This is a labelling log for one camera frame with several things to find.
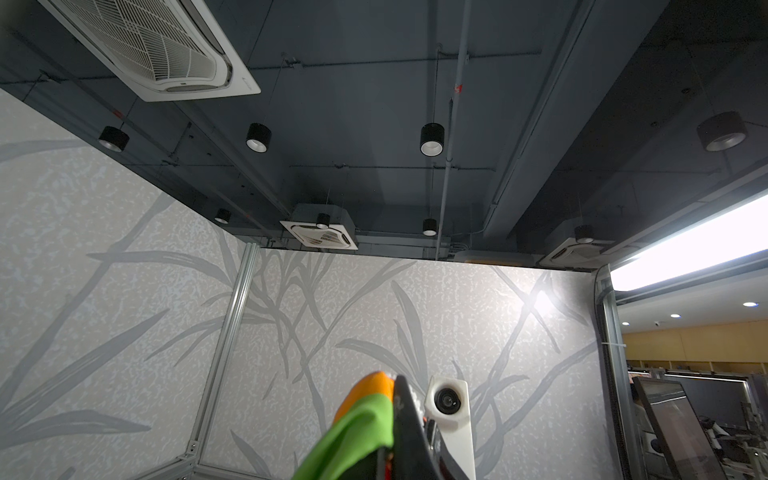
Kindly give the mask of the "colourful rainbow hooded kids jacket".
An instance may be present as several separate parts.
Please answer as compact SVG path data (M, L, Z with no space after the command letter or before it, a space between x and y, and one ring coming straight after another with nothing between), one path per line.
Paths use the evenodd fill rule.
M394 444L395 381L376 371L360 379L338 408L331 428L298 467L295 479L373 479L377 454Z

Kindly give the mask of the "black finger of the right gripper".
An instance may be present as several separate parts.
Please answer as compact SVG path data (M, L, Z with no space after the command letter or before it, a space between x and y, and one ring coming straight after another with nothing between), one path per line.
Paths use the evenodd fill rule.
M404 376L394 385L394 423L391 448L381 447L353 466L354 479L442 479L428 443L425 424Z

